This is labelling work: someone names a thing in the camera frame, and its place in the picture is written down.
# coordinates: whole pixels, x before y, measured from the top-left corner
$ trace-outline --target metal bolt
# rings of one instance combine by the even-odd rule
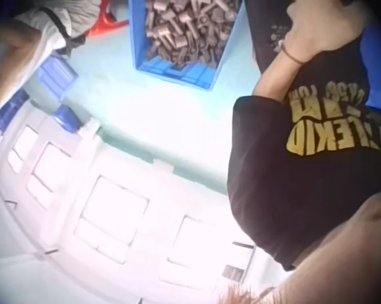
[[[227,3],[224,0],[215,0],[215,3],[223,10],[223,11],[229,11],[230,8],[228,7]]]
[[[199,55],[198,55],[198,50],[196,47],[192,47],[189,49],[189,60],[190,61],[197,61]]]
[[[177,14],[175,14],[172,9],[169,9],[168,11],[166,11],[166,13],[163,13],[161,17],[162,19],[170,22],[179,35],[182,35],[184,33],[184,31],[180,28],[179,24],[176,22],[175,17],[177,17]]]
[[[169,50],[169,51],[172,51],[172,46],[171,44],[168,42],[168,40],[165,38],[165,37],[160,37],[159,38],[161,40],[161,42],[164,44],[164,47]]]
[[[198,20],[197,20],[197,28],[201,29],[207,25],[209,25],[210,18],[208,15],[202,15]]]
[[[207,29],[206,27],[201,27],[201,28],[199,29],[199,31],[200,31],[200,33],[201,33],[202,35],[206,35],[206,34],[208,33],[208,29]]]
[[[187,53],[188,53],[188,48],[187,47],[183,47],[180,50],[179,55],[178,55],[178,61],[179,61],[179,63],[183,63],[184,62]]]
[[[225,21],[224,15],[224,11],[221,8],[215,8],[211,12],[211,21],[216,23],[223,23]]]
[[[190,1],[191,0],[171,0],[171,3],[177,11],[183,11],[184,9],[186,9],[186,6],[189,4]]]
[[[237,13],[233,10],[226,11],[225,18],[229,22],[234,22],[237,19]]]
[[[211,68],[217,68],[217,60],[216,60],[216,54],[213,49],[210,49],[210,62],[209,62],[209,67]]]
[[[219,49],[223,49],[227,44],[227,40],[220,40],[218,43],[217,43],[217,48]]]
[[[172,39],[172,36],[171,36],[171,33],[173,32],[173,30],[171,29],[169,24],[167,24],[167,23],[166,24],[162,24],[162,25],[156,27],[155,31],[156,31],[158,37],[160,37],[160,38],[164,37],[166,40],[169,41],[171,46],[175,46],[175,43],[174,43],[174,41]]]
[[[216,3],[215,2],[212,2],[211,4],[205,6],[202,10],[201,10],[201,16],[207,14],[210,10],[212,10],[213,8],[216,7]]]
[[[210,55],[207,49],[201,49],[201,53],[203,56],[203,63],[207,64],[210,61]]]
[[[171,54],[164,46],[158,48],[158,55],[166,61],[171,61]]]
[[[180,49],[188,45],[188,40],[186,39],[185,36],[175,37],[174,40],[175,40],[175,47],[177,49]]]
[[[197,43],[197,46],[199,46],[199,49],[201,51],[208,49],[208,44],[205,39],[199,38],[196,43]]]
[[[190,0],[191,6],[192,6],[192,11],[194,16],[199,16],[200,14],[200,5],[199,5],[199,0]]]
[[[186,23],[189,27],[189,30],[192,32],[193,38],[198,39],[200,37],[199,32],[197,31],[197,28],[192,22],[193,16],[192,12],[188,9],[187,11],[184,11],[179,15],[179,20],[182,23]]]
[[[217,61],[220,61],[220,59],[223,56],[224,50],[221,49],[221,48],[216,48],[215,49],[215,53],[216,53],[216,59],[217,59]]]
[[[155,0],[154,9],[157,11],[166,11],[168,5],[170,5],[170,0]]]
[[[226,41],[228,37],[230,37],[230,33],[231,33],[231,27],[228,27],[228,26],[223,27],[219,34],[220,40]]]
[[[153,45],[151,46],[150,52],[155,53],[160,45],[161,45],[161,41],[154,40]]]
[[[186,38],[188,40],[188,45],[189,47],[192,49],[192,48],[195,48],[195,40],[193,38],[193,35],[192,35],[192,32],[190,30],[187,30],[186,31]]]
[[[146,27],[151,30],[154,27],[155,12],[149,11],[146,18]]]
[[[215,26],[214,24],[211,24],[208,29],[208,37],[206,38],[206,42],[209,46],[216,46],[217,45],[217,38],[215,36]]]
[[[146,8],[151,11],[153,9],[153,7],[154,7],[154,0],[147,0],[146,1]]]

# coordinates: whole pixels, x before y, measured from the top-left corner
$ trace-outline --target person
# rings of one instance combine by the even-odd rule
[[[219,304],[381,304],[381,193],[331,231],[280,286],[233,285]]]
[[[246,8],[261,77],[234,105],[228,195],[242,230],[290,271],[381,192],[381,111],[365,105],[359,48],[369,14],[340,0]]]
[[[53,50],[68,46],[63,30],[74,40],[96,23],[101,0],[35,0],[34,4],[0,21],[0,108]]]

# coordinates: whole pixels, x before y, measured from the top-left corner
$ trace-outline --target white shirt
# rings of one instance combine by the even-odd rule
[[[71,35],[71,19],[67,10],[63,8],[51,9],[65,26],[68,35]],[[42,35],[32,60],[23,72],[17,76],[15,84],[9,89],[3,100],[0,101],[0,108],[26,83],[53,50],[65,47],[65,39],[44,12],[33,9],[16,16],[15,19],[40,30]],[[6,56],[7,50],[7,45],[0,44],[0,61]]]

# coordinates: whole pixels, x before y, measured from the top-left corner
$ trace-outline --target black t-shirt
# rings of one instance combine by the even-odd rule
[[[381,191],[381,126],[368,118],[359,42],[304,66],[287,105],[246,96],[234,106],[232,212],[285,270]]]

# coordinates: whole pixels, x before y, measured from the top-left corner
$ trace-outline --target blue plastic crate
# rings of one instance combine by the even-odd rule
[[[50,55],[39,67],[39,79],[45,87],[62,101],[66,92],[78,78],[77,73],[57,54]]]
[[[30,98],[25,90],[17,91],[0,109],[0,131],[5,132],[18,110]]]
[[[53,114],[53,118],[64,130],[72,134],[77,133],[82,125],[78,116],[76,116],[73,110],[65,104],[62,104],[57,109]]]
[[[152,40],[146,37],[146,0],[130,0],[130,38],[132,43],[132,56],[134,68],[140,72],[152,75],[159,79],[211,91],[228,55],[234,37],[237,35],[242,19],[246,17],[246,9],[242,2],[238,17],[234,23],[233,31],[228,38],[223,56],[217,68],[210,68],[202,63],[193,63],[181,69],[159,56],[147,60],[146,53]]]

